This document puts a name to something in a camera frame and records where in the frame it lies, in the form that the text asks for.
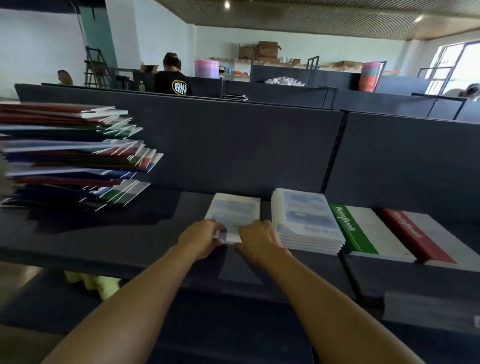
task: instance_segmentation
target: hand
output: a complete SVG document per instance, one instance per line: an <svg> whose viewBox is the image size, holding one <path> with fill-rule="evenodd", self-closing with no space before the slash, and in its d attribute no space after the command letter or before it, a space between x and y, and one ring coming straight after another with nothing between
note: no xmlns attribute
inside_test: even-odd
<svg viewBox="0 0 480 364"><path fill-rule="evenodd" d="M195 260L204 259L216 246L222 245L219 239L213 238L218 230L225 230L225 226L213 218L194 222L180 235L177 246L192 252Z"/></svg>
<svg viewBox="0 0 480 364"><path fill-rule="evenodd" d="M278 232L270 221L255 220L253 224L239 227L241 243L237 249L251 264L261 266L272 248L282 248Z"/></svg>

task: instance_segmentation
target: erke logo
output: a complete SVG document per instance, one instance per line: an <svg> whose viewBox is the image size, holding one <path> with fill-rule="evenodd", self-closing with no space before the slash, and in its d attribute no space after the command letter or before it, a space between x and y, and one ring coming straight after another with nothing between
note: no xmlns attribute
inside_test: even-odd
<svg viewBox="0 0 480 364"><path fill-rule="evenodd" d="M177 95L184 96L187 94L187 84L183 81L173 81L172 88Z"/></svg>

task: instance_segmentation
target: floor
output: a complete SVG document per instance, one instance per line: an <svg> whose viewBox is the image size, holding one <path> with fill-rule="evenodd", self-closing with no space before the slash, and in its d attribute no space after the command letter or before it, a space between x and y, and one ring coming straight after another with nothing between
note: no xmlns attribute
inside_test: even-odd
<svg viewBox="0 0 480 364"><path fill-rule="evenodd" d="M0 305L40 271L37 267L0 262ZM0 364L38 364L62 339L0 325Z"/></svg>

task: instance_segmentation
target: forearm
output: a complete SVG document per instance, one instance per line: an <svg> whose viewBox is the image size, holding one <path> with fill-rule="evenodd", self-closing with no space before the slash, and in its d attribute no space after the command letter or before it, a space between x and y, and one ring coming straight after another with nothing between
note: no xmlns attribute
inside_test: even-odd
<svg viewBox="0 0 480 364"><path fill-rule="evenodd" d="M405 344L286 249L262 264L288 297L323 363L422 363Z"/></svg>
<svg viewBox="0 0 480 364"><path fill-rule="evenodd" d="M195 261L175 246L83 320L43 364L143 364Z"/></svg>

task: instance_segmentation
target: stack of notebooks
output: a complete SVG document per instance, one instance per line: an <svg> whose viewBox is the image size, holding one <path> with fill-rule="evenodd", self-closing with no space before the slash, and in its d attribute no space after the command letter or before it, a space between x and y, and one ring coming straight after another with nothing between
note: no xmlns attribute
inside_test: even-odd
<svg viewBox="0 0 480 364"><path fill-rule="evenodd" d="M240 243L238 227L260 218L260 198L215 194L205 218L214 218L226 227L227 234L222 236L226 243Z"/></svg>
<svg viewBox="0 0 480 364"><path fill-rule="evenodd" d="M345 243L323 194L277 188L271 203L272 223L285 248L336 255Z"/></svg>
<svg viewBox="0 0 480 364"><path fill-rule="evenodd" d="M351 255L413 263L415 256L371 208L330 204Z"/></svg>
<svg viewBox="0 0 480 364"><path fill-rule="evenodd" d="M1 207L97 211L129 203L163 156L132 136L126 110L52 103L0 103Z"/></svg>
<svg viewBox="0 0 480 364"><path fill-rule="evenodd" d="M420 262L480 272L480 255L430 215L388 208L379 209L377 213Z"/></svg>

